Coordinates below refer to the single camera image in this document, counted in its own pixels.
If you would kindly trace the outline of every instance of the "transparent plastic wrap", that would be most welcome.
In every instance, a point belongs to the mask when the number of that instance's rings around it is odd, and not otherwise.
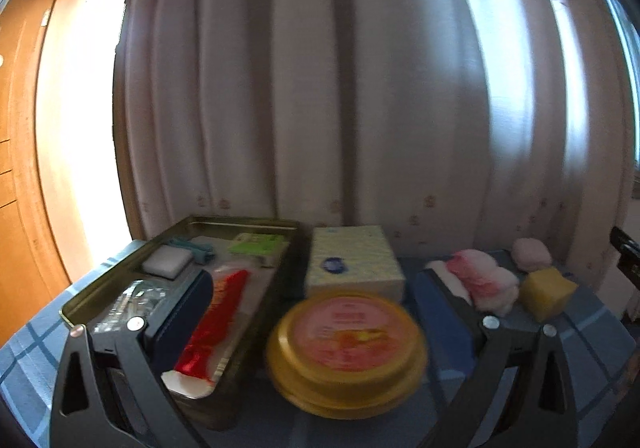
[[[162,282],[136,280],[114,302],[107,316],[94,327],[94,333],[119,331],[135,317],[147,318],[167,294]]]

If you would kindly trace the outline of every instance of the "screw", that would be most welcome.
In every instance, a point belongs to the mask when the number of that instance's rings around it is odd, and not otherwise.
[[[484,318],[482,318],[482,325],[485,329],[495,331],[498,327],[500,327],[500,320],[498,320],[495,316],[485,316]]]
[[[554,338],[556,334],[558,334],[558,330],[551,324],[546,324],[544,327],[542,327],[542,332],[548,338]]]
[[[130,331],[139,331],[145,326],[145,319],[140,316],[135,316],[127,322],[127,329]]]
[[[69,336],[72,338],[79,338],[84,333],[84,325],[76,325],[69,331]]]

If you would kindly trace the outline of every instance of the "yellow round container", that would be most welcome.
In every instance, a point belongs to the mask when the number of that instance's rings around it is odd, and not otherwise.
[[[417,390],[427,364],[424,337],[400,306],[343,290],[289,311],[271,333],[266,355],[287,400],[333,419],[391,410]]]

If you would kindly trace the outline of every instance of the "metal tray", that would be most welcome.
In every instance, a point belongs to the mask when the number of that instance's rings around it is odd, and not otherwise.
[[[191,399],[172,392],[178,406],[188,417],[212,430],[226,430],[235,424],[241,407],[242,388],[248,377],[260,365],[264,340],[290,305],[286,301],[290,286],[298,285],[300,281],[297,279],[304,278],[306,255],[303,250],[306,241],[300,233],[298,222],[254,218],[188,217],[117,263],[75,295],[60,310],[60,315],[69,326],[85,324],[91,330],[129,284],[135,280],[154,278],[142,272],[141,264],[169,238],[175,236],[194,238],[204,235],[232,240],[242,232],[283,235],[289,246],[262,297],[260,307],[251,318],[212,394],[201,399]]]

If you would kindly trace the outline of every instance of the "yellow sponge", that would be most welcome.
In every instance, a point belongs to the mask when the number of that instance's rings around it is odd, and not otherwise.
[[[520,286],[520,302],[542,323],[564,310],[577,287],[556,268],[534,271]]]

